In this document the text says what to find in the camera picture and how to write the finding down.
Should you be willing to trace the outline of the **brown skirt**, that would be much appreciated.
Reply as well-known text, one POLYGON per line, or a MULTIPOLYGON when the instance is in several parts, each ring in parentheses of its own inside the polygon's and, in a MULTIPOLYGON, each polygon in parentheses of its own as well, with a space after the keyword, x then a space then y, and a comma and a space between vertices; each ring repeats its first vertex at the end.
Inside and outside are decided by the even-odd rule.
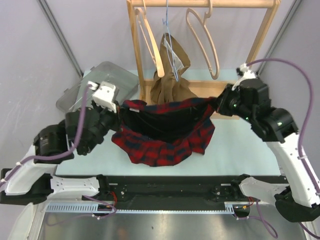
POLYGON ((157 72, 154 73, 150 89, 150 101, 152 105, 181 102, 197 97, 197 95, 190 90, 190 82, 182 77, 182 74, 191 66, 191 61, 178 41, 173 36, 171 37, 173 50, 183 64, 178 70, 179 82, 176 82, 169 63, 167 49, 164 46, 165 34, 163 34, 159 53, 164 68, 164 76, 158 77, 157 72))

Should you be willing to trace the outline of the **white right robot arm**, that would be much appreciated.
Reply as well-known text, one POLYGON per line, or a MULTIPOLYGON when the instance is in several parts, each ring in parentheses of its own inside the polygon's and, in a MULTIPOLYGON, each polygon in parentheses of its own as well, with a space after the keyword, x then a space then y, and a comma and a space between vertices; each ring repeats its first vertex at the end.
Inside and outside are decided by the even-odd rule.
POLYGON ((269 87, 259 78, 246 79, 238 85, 228 83, 217 98, 217 112, 247 121, 272 151, 288 182, 268 183, 243 174, 230 188, 230 194, 237 201, 253 197, 267 202, 289 222, 312 222, 320 216, 318 177, 307 157, 299 155, 301 133, 292 115, 271 103, 269 87))

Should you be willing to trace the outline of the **light blue wire hanger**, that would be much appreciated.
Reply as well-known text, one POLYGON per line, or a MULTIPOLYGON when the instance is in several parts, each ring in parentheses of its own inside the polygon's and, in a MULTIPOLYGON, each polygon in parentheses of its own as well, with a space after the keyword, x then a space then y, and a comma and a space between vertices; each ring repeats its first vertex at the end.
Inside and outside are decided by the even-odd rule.
POLYGON ((171 66, 172 73, 176 82, 179 82, 179 74, 178 70, 183 66, 180 58, 175 53, 173 48, 172 36, 170 34, 169 28, 169 1, 165 1, 165 18, 162 19, 162 24, 164 28, 164 46, 166 48, 167 57, 169 60, 169 64, 171 66))

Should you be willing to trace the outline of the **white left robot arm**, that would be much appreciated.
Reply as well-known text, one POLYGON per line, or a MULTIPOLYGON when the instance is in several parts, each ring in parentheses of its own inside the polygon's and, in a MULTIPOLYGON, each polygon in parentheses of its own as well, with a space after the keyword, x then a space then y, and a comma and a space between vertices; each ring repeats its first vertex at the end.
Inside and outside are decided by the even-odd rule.
POLYGON ((107 199, 112 189, 106 176, 58 177, 55 171, 62 162, 89 154, 104 141, 109 130, 118 130, 119 126, 117 110, 86 107, 66 113, 59 123, 45 127, 35 136, 26 156, 14 168, 1 170, 1 204, 26 206, 49 199, 107 199))

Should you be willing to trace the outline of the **red plaid cloth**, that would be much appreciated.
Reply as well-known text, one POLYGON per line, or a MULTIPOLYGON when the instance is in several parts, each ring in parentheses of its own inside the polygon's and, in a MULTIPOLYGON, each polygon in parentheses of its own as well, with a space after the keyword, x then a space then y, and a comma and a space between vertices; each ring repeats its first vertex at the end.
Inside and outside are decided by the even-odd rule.
POLYGON ((211 116, 216 109, 215 97, 156 105, 126 100, 119 109, 119 129, 111 140, 134 164, 174 166, 192 153, 205 154, 215 131, 211 116))

